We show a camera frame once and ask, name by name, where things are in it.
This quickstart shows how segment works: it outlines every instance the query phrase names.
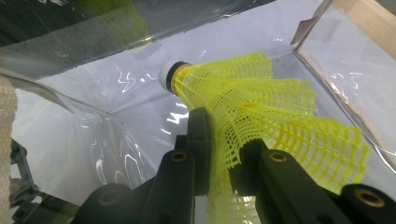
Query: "yellow mesh skirt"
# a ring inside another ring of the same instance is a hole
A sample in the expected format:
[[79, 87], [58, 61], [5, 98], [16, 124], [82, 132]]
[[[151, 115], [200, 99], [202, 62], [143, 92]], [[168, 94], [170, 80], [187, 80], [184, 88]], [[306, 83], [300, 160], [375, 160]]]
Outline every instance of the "yellow mesh skirt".
[[254, 139], [289, 152], [333, 192], [361, 181], [365, 173], [370, 147], [361, 130], [315, 117], [309, 82], [273, 79], [264, 53], [183, 67], [173, 77], [173, 88], [189, 110], [204, 106], [211, 117], [210, 223], [260, 222], [254, 197], [234, 195], [228, 175], [240, 163], [240, 148]]

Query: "plastic shuttlecock skirt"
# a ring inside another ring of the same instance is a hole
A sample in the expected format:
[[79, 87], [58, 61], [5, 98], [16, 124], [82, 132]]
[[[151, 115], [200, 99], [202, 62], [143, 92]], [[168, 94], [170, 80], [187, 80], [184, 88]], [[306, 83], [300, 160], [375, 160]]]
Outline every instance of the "plastic shuttlecock skirt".
[[361, 130], [335, 119], [315, 117], [315, 92], [307, 81], [273, 79], [264, 53], [185, 66], [172, 80], [188, 109], [204, 106], [213, 126], [210, 223], [260, 222], [254, 197], [238, 197], [228, 169], [239, 150], [262, 139], [268, 148], [289, 152], [323, 188], [338, 192], [361, 181], [369, 146]]

